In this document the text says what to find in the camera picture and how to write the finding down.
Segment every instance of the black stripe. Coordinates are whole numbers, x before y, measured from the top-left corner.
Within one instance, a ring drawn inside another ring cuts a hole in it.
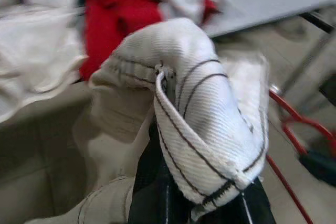
[[[171,152],[168,150],[167,144],[166,144],[166,142],[165,142],[165,140],[164,140],[164,138],[163,138],[163,136],[162,136],[162,132],[161,132],[161,129],[160,129],[159,125],[157,125],[157,126],[158,126],[157,129],[159,130],[159,134],[160,134],[162,143],[163,143],[163,145],[164,145],[164,148],[165,148],[165,150],[167,151],[167,153],[168,153],[169,157],[171,158],[171,160],[173,161],[173,164],[174,164],[175,168],[180,172],[181,176],[184,178],[184,180],[187,182],[187,184],[188,184],[194,191],[196,191],[196,192],[198,192],[200,195],[206,197],[207,195],[204,194],[204,193],[202,193],[202,192],[200,192],[200,191],[199,191],[199,190],[198,190],[198,189],[197,189],[197,188],[196,188],[196,187],[195,187],[195,186],[194,186],[194,185],[193,185],[193,184],[186,178],[186,176],[184,175],[184,173],[182,172],[182,170],[179,168],[179,166],[177,165],[176,161],[174,160],[174,158],[173,158]]]
[[[127,60],[127,59],[122,59],[122,58],[117,58],[117,59],[120,60],[120,61],[125,61],[125,62],[128,62],[128,63],[141,65],[141,66],[146,67],[146,68],[155,69],[155,67],[153,67],[153,66],[148,66],[148,65],[146,65],[144,63],[136,62],[134,60]]]
[[[157,99],[157,102],[159,103],[161,109],[163,110],[163,112],[165,113],[165,115],[169,118],[170,122],[172,123],[173,127],[177,130],[178,134],[180,135],[180,137],[188,144],[188,146],[193,149],[196,154],[207,164],[207,166],[214,171],[220,178],[222,179],[228,179],[227,177],[225,177],[223,174],[221,174],[212,164],[210,164],[210,162],[192,145],[192,143],[182,134],[181,130],[177,127],[177,125],[174,123],[174,121],[171,119],[171,117],[169,116],[169,114],[167,113],[167,111],[165,110],[165,108],[162,105],[161,100],[159,99],[159,96],[157,95],[157,92],[155,91],[155,97]]]
[[[106,185],[104,185],[104,186],[100,187],[99,189],[97,189],[97,190],[91,192],[91,193],[87,196],[87,200],[86,200],[86,201],[88,201],[90,195],[92,195],[93,193],[97,192],[94,196],[92,196],[92,198],[90,198],[90,201],[88,202],[88,207],[87,207],[86,211],[84,212],[84,216],[83,216],[83,222],[82,222],[82,224],[85,223],[85,217],[86,217],[86,214],[87,214],[87,212],[88,212],[88,210],[89,210],[89,207],[90,207],[91,203],[93,202],[93,200],[94,200],[97,196],[99,196],[99,195],[101,194],[101,192],[102,192],[104,189],[106,189],[109,185],[111,185],[111,184],[114,183],[114,182],[117,182],[117,181],[120,181],[120,180],[124,180],[124,179],[125,179],[125,178],[119,178],[119,179],[116,178],[116,179],[114,179],[114,180],[111,180],[111,181],[108,182]]]
[[[79,208],[79,211],[78,211],[78,215],[77,215],[77,224],[79,224],[79,217],[80,217],[80,214],[82,213],[82,210],[83,210],[83,207],[84,205],[86,204],[86,202],[88,201],[89,197],[94,193],[95,191],[92,191],[88,194],[88,196],[85,198],[85,200],[83,201],[82,205],[80,206]]]
[[[180,110],[180,101],[181,101],[181,95],[182,95],[182,91],[183,91],[183,87],[187,81],[187,79],[189,78],[189,76],[191,75],[191,73],[197,69],[198,67],[208,63],[208,62],[219,62],[219,60],[205,60],[205,61],[201,61],[200,63],[198,63],[196,66],[192,67],[188,73],[185,75],[185,77],[183,78],[183,80],[181,81],[181,87],[180,87],[180,90],[179,90],[179,95],[178,95],[178,99],[177,99],[177,103],[176,103],[176,107],[177,107],[177,110]]]
[[[202,201],[202,205],[206,205],[209,202],[214,202],[217,200],[219,197],[221,197],[226,191],[228,191],[232,186],[236,185],[236,183],[232,180],[228,180],[227,182],[224,183],[217,191],[213,192],[209,196],[205,197],[204,200]]]
[[[183,113],[183,118],[185,118],[185,114],[187,113],[187,108],[189,106],[189,103],[190,103],[190,100],[193,96],[193,94],[195,93],[196,89],[204,82],[206,81],[207,79],[210,79],[212,77],[215,77],[215,76],[222,76],[222,77],[225,77],[227,78],[227,75],[226,74],[223,74],[223,73],[213,73],[213,74],[210,74],[209,76],[206,76],[204,77],[202,80],[200,80],[193,88],[193,90],[191,91],[189,97],[188,97],[188,100],[187,100],[187,103],[185,105],[185,108],[184,108],[184,113]]]
[[[120,73],[120,74],[123,74],[124,76],[128,76],[128,77],[131,77],[131,78],[134,78],[136,80],[139,80],[139,81],[144,81],[144,82],[147,82],[147,83],[150,83],[150,84],[155,84],[154,81],[149,81],[149,80],[146,80],[146,79],[141,79],[133,74],[130,74],[130,73]]]
[[[266,146],[265,131],[264,131],[264,123],[265,122],[264,122],[264,117],[263,116],[260,117],[260,121],[261,121],[261,127],[262,127],[263,146],[261,147],[260,152],[259,152],[258,156],[256,157],[256,159],[253,160],[253,162],[243,170],[244,173],[249,171],[251,168],[253,168],[255,166],[255,164],[260,160],[260,158],[263,156],[263,153],[265,151],[265,146]]]

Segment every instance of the fabric fold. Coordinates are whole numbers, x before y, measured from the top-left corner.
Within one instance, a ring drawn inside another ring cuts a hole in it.
[[[115,122],[108,121],[108,110],[99,109],[109,103],[100,94],[114,89],[153,92],[161,149],[179,189],[196,204],[194,220],[244,190],[261,172],[268,147],[265,107],[257,106],[254,130],[238,106],[225,67],[206,34],[181,18],[128,36],[90,81],[93,118],[104,119],[107,131],[113,131],[109,126]],[[172,103],[165,89],[175,78]]]

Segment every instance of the red cloth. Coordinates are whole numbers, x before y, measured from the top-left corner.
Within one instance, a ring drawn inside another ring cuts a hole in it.
[[[89,59],[80,73],[84,80],[118,47],[129,33],[162,21],[156,0],[86,0],[86,48]],[[215,5],[205,0],[203,21],[214,12]]]

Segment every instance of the red metal frame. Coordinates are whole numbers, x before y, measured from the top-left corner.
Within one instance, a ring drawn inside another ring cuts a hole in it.
[[[295,147],[295,149],[298,151],[299,154],[301,154],[301,155],[306,154],[307,151],[300,144],[300,142],[296,139],[294,134],[289,129],[289,125],[292,124],[292,123],[306,124],[306,125],[309,125],[309,126],[315,128],[316,130],[318,130],[322,135],[324,135],[328,139],[329,144],[330,144],[331,153],[334,157],[336,157],[336,136],[335,136],[335,134],[332,134],[330,131],[328,131],[321,124],[319,124],[317,122],[314,122],[313,120],[300,115],[287,102],[285,102],[285,100],[283,98],[281,98],[275,92],[269,90],[269,96],[290,114],[290,117],[281,120],[281,128],[285,132],[285,134],[287,135],[287,137],[289,138],[289,140],[291,141],[291,143],[293,144],[293,146]],[[282,184],[285,187],[285,189],[287,190],[287,192],[289,193],[289,195],[292,198],[292,200],[294,201],[295,205],[300,210],[300,212],[303,215],[306,222],[308,224],[313,224],[313,222],[312,222],[311,218],[309,217],[308,213],[304,209],[303,205],[299,201],[299,199],[296,196],[296,194],[294,193],[294,191],[289,186],[288,182],[286,181],[285,177],[282,175],[280,169],[275,164],[273,159],[268,155],[267,155],[266,159],[267,159],[267,162],[269,163],[269,165],[271,166],[271,168],[273,169],[273,171],[276,173],[276,175],[278,176],[278,178],[282,182]]]

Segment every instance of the gray table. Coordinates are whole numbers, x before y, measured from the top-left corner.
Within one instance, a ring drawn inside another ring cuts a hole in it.
[[[202,28],[211,37],[233,33],[322,8],[336,0],[232,0]]]

